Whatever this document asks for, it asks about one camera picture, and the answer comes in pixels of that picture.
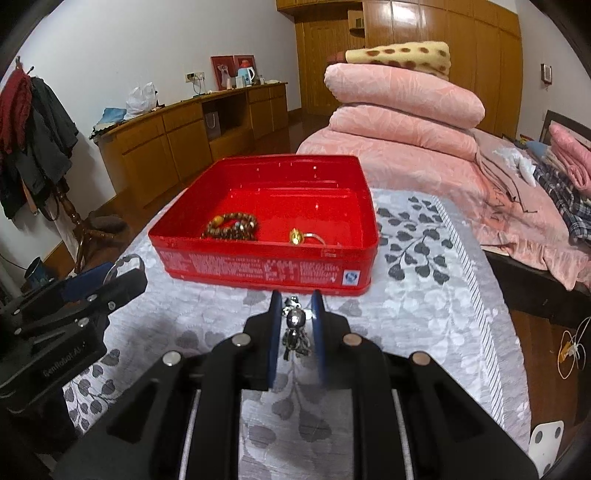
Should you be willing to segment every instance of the plaid fabric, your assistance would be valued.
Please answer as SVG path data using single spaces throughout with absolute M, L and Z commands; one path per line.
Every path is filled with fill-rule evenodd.
M 550 196 L 572 238 L 591 240 L 591 200 L 581 195 L 563 173 L 538 163 L 534 178 Z

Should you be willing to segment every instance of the black jacket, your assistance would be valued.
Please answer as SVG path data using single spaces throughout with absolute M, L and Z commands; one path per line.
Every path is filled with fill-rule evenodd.
M 60 181 L 72 166 L 72 149 L 78 129 L 56 94 L 40 78 L 32 78 L 33 101 L 27 121 L 27 148 L 6 156 L 0 174 L 0 203 L 13 218 L 26 203 L 22 179 L 35 204 L 43 207 L 51 185 Z

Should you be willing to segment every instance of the red tin box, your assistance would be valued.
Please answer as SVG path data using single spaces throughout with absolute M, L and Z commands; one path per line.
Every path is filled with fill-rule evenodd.
M 216 215 L 256 216 L 256 241 L 201 239 Z M 290 231 L 315 233 L 289 243 Z M 360 295 L 378 250 L 372 198 L 356 157 L 273 155 L 218 161 L 154 225 L 175 278 L 245 288 Z

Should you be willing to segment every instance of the wooden wardrobe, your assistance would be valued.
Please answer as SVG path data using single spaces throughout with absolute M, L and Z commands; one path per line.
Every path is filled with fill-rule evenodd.
M 330 115 L 339 105 L 324 85 L 326 57 L 352 48 L 406 41 L 449 44 L 450 81 L 475 92 L 486 108 L 479 128 L 514 137 L 521 109 L 523 58 L 517 14 L 488 0 L 277 0 L 294 16 L 302 109 Z M 351 28 L 362 10 L 365 31 Z

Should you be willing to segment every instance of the gold ring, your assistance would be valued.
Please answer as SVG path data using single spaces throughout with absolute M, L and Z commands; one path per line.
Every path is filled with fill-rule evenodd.
M 326 242 L 320 235 L 316 235 L 315 233 L 302 233 L 297 228 L 294 228 L 290 232 L 290 243 L 294 245 L 301 245 L 306 241 L 306 238 L 315 238 L 318 240 L 322 245 L 326 245 Z

